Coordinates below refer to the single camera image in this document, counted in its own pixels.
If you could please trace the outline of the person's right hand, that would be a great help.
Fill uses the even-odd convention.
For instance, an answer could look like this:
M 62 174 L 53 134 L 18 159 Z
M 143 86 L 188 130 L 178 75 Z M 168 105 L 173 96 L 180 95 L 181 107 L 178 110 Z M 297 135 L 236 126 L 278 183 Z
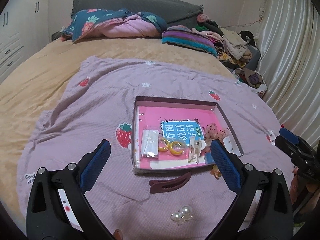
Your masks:
M 308 193 L 312 193 L 313 196 L 306 203 L 306 205 L 299 211 L 299 214 L 306 215 L 311 213 L 319 201 L 319 186 L 317 184 L 310 184 L 304 178 L 298 175 L 298 167 L 296 166 L 292 171 L 294 178 L 291 181 L 290 186 L 290 198 L 292 205 L 297 204 L 298 197 L 302 196 L 302 191 L 307 189 Z

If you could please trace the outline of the person's left hand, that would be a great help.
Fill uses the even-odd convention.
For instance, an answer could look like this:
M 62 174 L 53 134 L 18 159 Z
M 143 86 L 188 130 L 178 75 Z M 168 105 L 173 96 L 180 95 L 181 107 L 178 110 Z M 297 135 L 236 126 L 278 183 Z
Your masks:
M 123 233 L 120 229 L 117 229 L 114 233 L 113 236 L 116 240 L 123 240 Z

